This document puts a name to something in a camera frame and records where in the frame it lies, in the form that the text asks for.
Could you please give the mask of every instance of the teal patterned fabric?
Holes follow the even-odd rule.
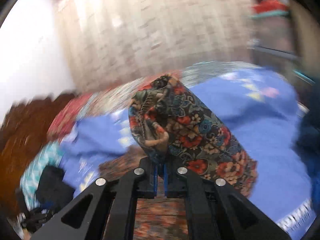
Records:
[[[23,173],[20,179],[20,188],[25,196],[28,210],[40,206],[36,200],[36,190],[43,169],[47,165],[58,167],[62,156],[63,152],[60,150],[59,144],[57,142],[50,142],[41,149]]]

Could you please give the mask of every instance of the black object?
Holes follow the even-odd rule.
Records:
[[[312,87],[308,103],[309,112],[300,124],[295,151],[306,165],[312,184],[312,208],[320,215],[320,81],[314,80],[315,85]]]
[[[44,223],[49,221],[53,216],[52,210],[35,208],[29,212],[29,217],[21,221],[22,228],[26,228],[29,232],[34,233],[42,227]]]
[[[320,239],[320,217],[316,217],[312,225],[301,240],[319,240]]]
[[[191,170],[179,174],[181,166],[178,158],[167,160],[163,168],[164,189],[167,197],[185,199],[190,239],[290,240],[225,180],[208,181]],[[139,167],[143,173],[135,169],[119,180],[97,179],[31,239],[132,239],[137,199],[154,198],[157,188],[157,167],[148,157],[141,159]]]
[[[42,209],[57,213],[73,199],[75,189],[62,182],[63,176],[63,169],[54,166],[44,168],[36,190],[36,198]]]

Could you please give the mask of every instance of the blue fabric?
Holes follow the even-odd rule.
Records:
[[[42,171],[47,165],[58,167],[63,156],[63,151],[57,142],[48,143],[24,171],[20,179],[20,188],[25,197],[28,210],[40,206],[36,199],[36,190]]]
[[[309,112],[303,118],[297,141],[298,152],[306,164],[312,181],[312,204],[320,214],[320,82],[316,81],[310,95]]]
[[[259,176],[250,200],[293,240],[300,239],[315,214],[309,204],[310,179],[304,164],[292,150],[300,124],[293,88],[278,74],[260,68],[213,78],[190,90],[229,127],[250,157],[258,161]],[[77,188],[75,196],[97,178],[100,163],[124,152],[125,145],[121,144],[121,152],[115,141],[125,138],[124,142],[133,143],[126,139],[127,129],[128,110],[116,118],[112,115],[91,117],[77,123],[79,137],[75,144],[79,147],[75,150],[75,145],[68,145],[72,154],[64,155],[60,164],[66,170],[64,181]],[[99,152],[87,145],[90,144],[88,138],[92,138],[94,146],[99,146]],[[90,151],[85,153],[83,147]]]
[[[62,141],[60,168],[66,171],[63,182],[79,195],[99,176],[99,164],[122,156],[127,146],[135,143],[131,136],[128,110],[76,122],[72,141]]]
[[[279,222],[310,198],[311,182],[305,165],[292,149],[300,117],[294,89],[278,74],[242,70],[210,79],[190,89],[236,136],[258,161],[258,178],[250,201]],[[300,239],[313,221],[288,233]]]
[[[281,17],[281,16],[287,17],[289,16],[289,12],[282,11],[282,10],[262,12],[262,13],[252,15],[251,19],[256,20],[256,19],[267,18],[267,17]]]

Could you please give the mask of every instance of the red cloth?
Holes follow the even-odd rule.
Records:
[[[91,96],[92,93],[74,98],[60,111],[48,129],[47,136],[50,140],[62,139],[71,132],[79,111]]]
[[[289,7],[278,0],[263,0],[252,7],[255,13],[270,12],[275,10],[288,11]]]

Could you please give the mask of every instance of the metal screw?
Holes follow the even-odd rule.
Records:
[[[136,168],[134,170],[134,174],[136,174],[136,175],[141,175],[143,173],[144,173],[144,169],[143,168]]]
[[[180,167],[177,169],[179,174],[186,174],[188,172],[188,169],[185,167]]]
[[[24,213],[19,213],[17,216],[18,222],[21,223],[23,220],[26,219],[26,215]]]
[[[218,186],[224,186],[226,184],[226,181],[224,179],[217,179],[216,184]]]
[[[103,186],[105,183],[106,183],[106,180],[105,180],[104,178],[98,178],[98,179],[96,180],[96,184],[97,184],[98,186]]]

